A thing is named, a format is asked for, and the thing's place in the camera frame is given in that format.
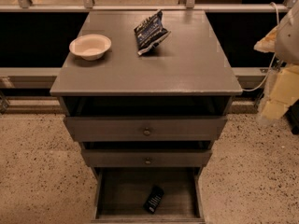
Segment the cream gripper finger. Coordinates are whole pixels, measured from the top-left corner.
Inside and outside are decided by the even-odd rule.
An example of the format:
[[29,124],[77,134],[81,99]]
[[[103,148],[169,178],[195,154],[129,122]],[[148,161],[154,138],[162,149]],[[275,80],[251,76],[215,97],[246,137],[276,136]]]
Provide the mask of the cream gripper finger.
[[258,106],[257,121],[270,125],[282,118],[299,100],[299,65],[287,64],[279,71],[271,71]]
[[263,53],[274,52],[278,28],[274,27],[264,38],[254,45],[254,49]]

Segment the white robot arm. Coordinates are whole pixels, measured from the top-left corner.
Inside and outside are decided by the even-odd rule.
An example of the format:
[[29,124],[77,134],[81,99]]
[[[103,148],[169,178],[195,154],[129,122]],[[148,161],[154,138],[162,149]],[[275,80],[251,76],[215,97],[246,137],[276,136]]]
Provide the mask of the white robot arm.
[[273,52],[286,64],[278,72],[271,71],[264,86],[258,121],[268,124],[282,118],[299,100],[299,1],[254,49]]

